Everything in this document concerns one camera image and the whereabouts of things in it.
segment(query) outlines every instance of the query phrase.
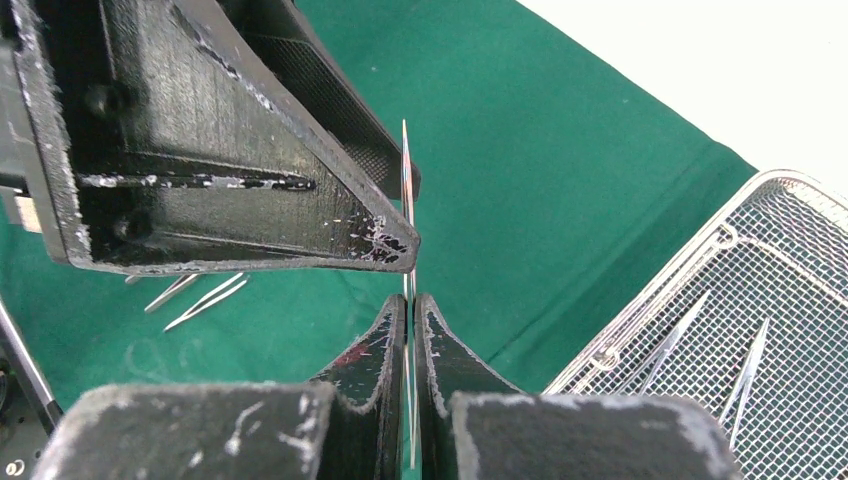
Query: white background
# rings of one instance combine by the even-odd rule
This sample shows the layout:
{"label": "white background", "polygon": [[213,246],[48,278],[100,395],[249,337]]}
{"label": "white background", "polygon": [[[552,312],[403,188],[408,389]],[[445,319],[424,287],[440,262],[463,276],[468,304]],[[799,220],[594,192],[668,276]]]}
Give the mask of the white background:
{"label": "white background", "polygon": [[758,169],[848,197],[848,2],[519,1]]}

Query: wire mesh basket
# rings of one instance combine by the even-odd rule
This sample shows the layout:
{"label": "wire mesh basket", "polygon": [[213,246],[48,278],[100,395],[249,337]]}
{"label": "wire mesh basket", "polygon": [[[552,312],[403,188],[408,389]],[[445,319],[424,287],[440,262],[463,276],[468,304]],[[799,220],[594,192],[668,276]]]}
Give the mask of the wire mesh basket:
{"label": "wire mesh basket", "polygon": [[845,200],[754,177],[545,393],[688,397],[745,478],[848,478]]}

